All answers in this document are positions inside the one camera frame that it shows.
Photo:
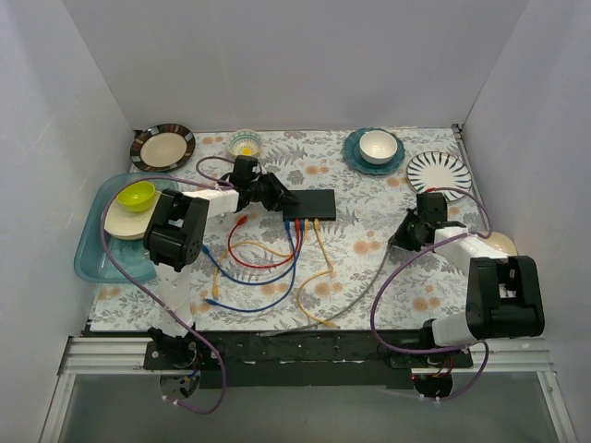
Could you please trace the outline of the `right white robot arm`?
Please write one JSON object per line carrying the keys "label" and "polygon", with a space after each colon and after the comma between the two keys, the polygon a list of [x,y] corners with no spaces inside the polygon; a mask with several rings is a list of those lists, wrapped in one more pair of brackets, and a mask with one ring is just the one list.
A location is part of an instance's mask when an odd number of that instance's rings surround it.
{"label": "right white robot arm", "polygon": [[391,238],[391,245],[446,258],[467,278],[464,310],[428,320],[417,338],[397,353],[419,355],[428,366],[439,366],[452,353],[487,339],[540,336],[546,326],[536,262],[510,255],[486,241],[490,233],[471,232],[447,219],[447,200],[437,188],[416,195]]}

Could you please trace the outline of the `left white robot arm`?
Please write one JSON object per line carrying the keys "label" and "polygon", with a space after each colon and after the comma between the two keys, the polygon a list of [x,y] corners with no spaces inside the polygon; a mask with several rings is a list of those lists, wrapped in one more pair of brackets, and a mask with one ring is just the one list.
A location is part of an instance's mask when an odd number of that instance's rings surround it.
{"label": "left white robot arm", "polygon": [[190,367],[197,348],[185,337],[194,325],[190,309],[191,266],[203,244],[207,220],[243,210],[258,202],[269,211],[298,206],[299,198],[259,161],[240,155],[233,171],[202,191],[179,192],[166,189],[161,194],[143,237],[144,248],[155,266],[157,297],[163,311],[149,334],[164,341],[164,357],[178,369]]}

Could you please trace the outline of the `black network switch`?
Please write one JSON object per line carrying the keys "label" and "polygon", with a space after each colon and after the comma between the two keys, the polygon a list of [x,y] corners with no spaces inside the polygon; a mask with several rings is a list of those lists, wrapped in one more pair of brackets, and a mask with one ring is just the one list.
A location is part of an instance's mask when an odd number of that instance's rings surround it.
{"label": "black network switch", "polygon": [[333,189],[291,190],[297,204],[288,205],[283,211],[284,221],[309,219],[333,222],[336,220],[336,202]]}

